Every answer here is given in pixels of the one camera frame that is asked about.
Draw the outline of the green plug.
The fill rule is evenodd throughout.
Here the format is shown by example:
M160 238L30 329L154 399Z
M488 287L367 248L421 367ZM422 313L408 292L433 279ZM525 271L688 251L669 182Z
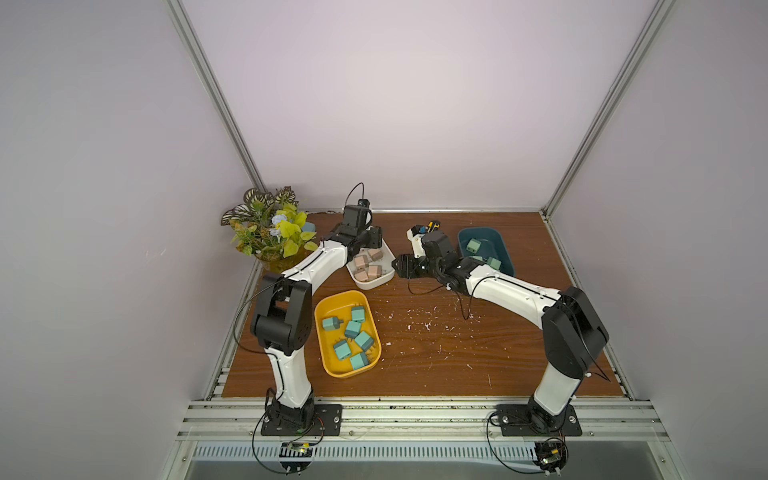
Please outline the green plug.
M467 242L466 250L472 254L478 253L482 243L480 240L472 238Z
M496 271L500 271L502 267L502 262L494 257L489 257L486 261L486 264Z

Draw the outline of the teal plug bottom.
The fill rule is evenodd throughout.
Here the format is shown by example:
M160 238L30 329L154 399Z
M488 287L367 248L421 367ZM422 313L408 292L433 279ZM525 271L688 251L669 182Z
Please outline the teal plug bottom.
M375 339L365 331L361 331L354 338L354 342L363 352L367 352L375 345Z

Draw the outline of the light teal plug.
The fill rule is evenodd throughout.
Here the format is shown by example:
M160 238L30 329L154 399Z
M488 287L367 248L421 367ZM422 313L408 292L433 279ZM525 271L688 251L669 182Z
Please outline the light teal plug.
M336 316L324 318L321 322L324 331L336 331L343 326L343 321Z

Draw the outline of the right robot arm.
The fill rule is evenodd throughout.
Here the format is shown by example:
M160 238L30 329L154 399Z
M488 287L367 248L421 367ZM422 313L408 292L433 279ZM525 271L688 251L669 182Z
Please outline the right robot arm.
M440 230L417 225L407 231L407 238L413 252L392 262L399 277L433 278L469 301L493 303L541 330L547 366L529 398L528 423L542 433L563 426L574 394L609 342L587 294L577 287L534 285L464 257Z

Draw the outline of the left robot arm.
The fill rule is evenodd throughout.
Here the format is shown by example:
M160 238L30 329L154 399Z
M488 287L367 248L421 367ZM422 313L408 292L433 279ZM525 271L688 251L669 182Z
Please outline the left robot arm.
M341 222L317 250L295 267L263 277L251 333L269 358L274 374L276 390L267 401L267 414L275 422L306 429L315 418L304 354L313 326L312 297L363 248L382 245L381 229L373 226L372 220L367 199L346 205Z

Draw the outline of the white storage box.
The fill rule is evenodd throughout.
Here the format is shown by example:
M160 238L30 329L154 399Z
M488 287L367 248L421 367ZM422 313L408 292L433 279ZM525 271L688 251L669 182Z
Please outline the white storage box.
M346 268L361 290L371 290L392 280L395 270L392 262L395 257L385 241L378 248L362 248Z

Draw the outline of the teal storage box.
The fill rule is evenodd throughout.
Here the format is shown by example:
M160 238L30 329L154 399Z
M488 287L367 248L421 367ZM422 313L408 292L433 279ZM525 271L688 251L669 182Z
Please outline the teal storage box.
M469 227L462 229L457 238L463 256L482 260L485 263L489 257L497 258L502 262L501 273L510 276L516 275L516 269L499 231L490 227ZM482 243L479 252L475 254L466 250L467 242L472 238L478 239Z

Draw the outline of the yellow storage box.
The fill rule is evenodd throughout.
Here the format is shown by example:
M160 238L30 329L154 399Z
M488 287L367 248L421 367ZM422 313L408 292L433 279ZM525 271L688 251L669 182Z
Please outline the yellow storage box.
M382 342L367 297L349 290L322 299L314 310L323 367L337 379L372 370Z

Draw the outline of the potted green plant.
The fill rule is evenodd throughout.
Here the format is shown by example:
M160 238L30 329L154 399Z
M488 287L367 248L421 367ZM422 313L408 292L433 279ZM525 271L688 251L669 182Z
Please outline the potted green plant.
M242 202L227 211L220 225L234 232L236 250L268 267L283 271L300 263L319 247L319 237L306 229L307 213L291 186L272 191L250 188Z

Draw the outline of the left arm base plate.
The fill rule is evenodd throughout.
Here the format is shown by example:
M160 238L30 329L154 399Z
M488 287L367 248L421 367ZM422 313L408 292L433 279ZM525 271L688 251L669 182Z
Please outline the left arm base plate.
M289 408L279 402L270 404L262 420L262 436L339 436L343 418L341 404L309 403Z

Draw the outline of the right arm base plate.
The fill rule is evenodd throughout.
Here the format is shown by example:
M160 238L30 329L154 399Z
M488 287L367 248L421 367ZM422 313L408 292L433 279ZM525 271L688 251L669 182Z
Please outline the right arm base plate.
M579 437L583 430L571 404L551 415L535 404L502 404L495 412L496 422L505 437Z

